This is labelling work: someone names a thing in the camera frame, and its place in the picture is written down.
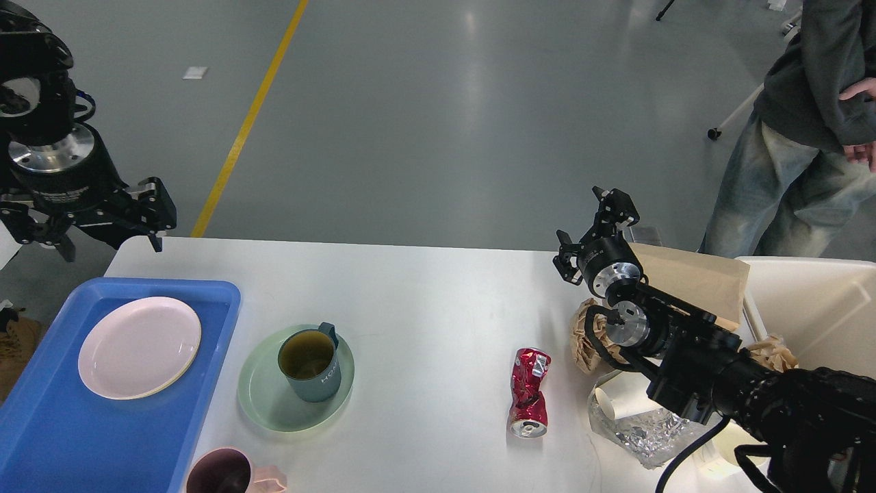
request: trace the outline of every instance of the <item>red can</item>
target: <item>red can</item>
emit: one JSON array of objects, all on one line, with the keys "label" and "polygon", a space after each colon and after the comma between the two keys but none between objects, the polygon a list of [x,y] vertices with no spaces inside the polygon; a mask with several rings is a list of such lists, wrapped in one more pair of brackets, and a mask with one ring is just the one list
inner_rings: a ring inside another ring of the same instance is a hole
[{"label": "red can", "polygon": [[548,372],[550,356],[534,347],[517,351],[511,372],[511,432],[534,439],[548,432],[548,410],[539,386]]}]

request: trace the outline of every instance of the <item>jeans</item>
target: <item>jeans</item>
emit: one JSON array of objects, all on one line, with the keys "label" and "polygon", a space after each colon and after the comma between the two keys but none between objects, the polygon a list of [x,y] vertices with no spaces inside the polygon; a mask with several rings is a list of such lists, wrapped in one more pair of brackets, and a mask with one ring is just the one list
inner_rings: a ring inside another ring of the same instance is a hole
[{"label": "jeans", "polygon": [[843,154],[787,139],[752,114],[727,163],[700,252],[735,258],[756,255],[817,257],[876,194],[876,174]]}]

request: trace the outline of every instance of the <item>person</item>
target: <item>person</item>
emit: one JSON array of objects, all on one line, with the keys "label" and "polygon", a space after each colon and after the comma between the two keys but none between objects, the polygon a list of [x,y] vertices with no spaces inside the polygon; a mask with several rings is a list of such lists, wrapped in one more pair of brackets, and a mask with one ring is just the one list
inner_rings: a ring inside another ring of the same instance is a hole
[{"label": "person", "polygon": [[700,253],[751,254],[776,210],[754,254],[821,255],[876,194],[872,76],[876,0],[806,0],[727,164]]}]

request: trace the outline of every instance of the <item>pink mug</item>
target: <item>pink mug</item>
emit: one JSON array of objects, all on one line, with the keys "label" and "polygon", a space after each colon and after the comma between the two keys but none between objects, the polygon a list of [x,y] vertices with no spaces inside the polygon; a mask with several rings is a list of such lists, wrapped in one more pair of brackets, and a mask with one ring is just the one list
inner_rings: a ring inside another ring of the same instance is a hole
[{"label": "pink mug", "polygon": [[186,493],[282,493],[286,475],[277,466],[256,468],[233,447],[211,450],[198,459],[186,478]]}]

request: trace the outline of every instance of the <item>white bin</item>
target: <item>white bin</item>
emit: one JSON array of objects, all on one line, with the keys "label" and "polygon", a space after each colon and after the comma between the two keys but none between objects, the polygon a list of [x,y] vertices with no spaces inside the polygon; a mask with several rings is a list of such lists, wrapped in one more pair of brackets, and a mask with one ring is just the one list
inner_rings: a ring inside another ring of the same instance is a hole
[{"label": "white bin", "polygon": [[739,257],[751,266],[745,308],[785,338],[800,367],[876,378],[876,263]]}]

